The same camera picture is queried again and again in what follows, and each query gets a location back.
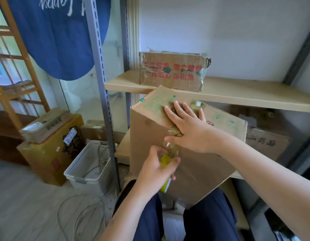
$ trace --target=forearm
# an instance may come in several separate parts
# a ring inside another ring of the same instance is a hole
[[[235,137],[223,144],[220,154],[300,239],[310,240],[309,180]]]
[[[148,200],[133,187],[109,221],[100,241],[133,240],[147,202]]]

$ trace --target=glass panel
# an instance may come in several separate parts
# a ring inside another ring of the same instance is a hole
[[[119,0],[111,0],[109,27],[102,46],[104,71],[107,80],[124,72],[123,47]],[[82,115],[87,120],[103,120],[101,100],[93,67],[85,76],[74,81],[60,80],[62,90],[71,113]],[[125,93],[108,91],[113,130],[127,131]]]

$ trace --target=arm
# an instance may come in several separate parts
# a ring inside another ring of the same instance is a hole
[[[162,147],[151,147],[135,185],[110,220],[100,241],[133,240],[139,218],[147,202],[169,177],[175,180],[173,173],[180,163],[180,158],[175,158],[162,169],[158,154],[165,153],[167,151]]]
[[[236,137],[206,124],[203,111],[199,118],[183,103],[175,102],[175,115],[168,117],[184,134],[165,141],[197,152],[212,152],[232,164],[285,224],[301,239],[310,240],[310,181],[254,150]]]

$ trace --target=leg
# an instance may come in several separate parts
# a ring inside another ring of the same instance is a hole
[[[130,181],[121,193],[115,204],[114,214],[135,182],[136,180]],[[141,213],[133,241],[161,241],[163,235],[162,203],[158,194],[155,194]]]
[[[222,190],[216,188],[183,214],[186,240],[239,241],[237,216]]]

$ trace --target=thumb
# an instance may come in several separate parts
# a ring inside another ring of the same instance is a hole
[[[164,175],[169,177],[171,174],[173,174],[178,167],[179,163],[181,162],[181,158],[176,157],[162,170]]]
[[[164,140],[168,143],[183,146],[183,137],[167,136]]]

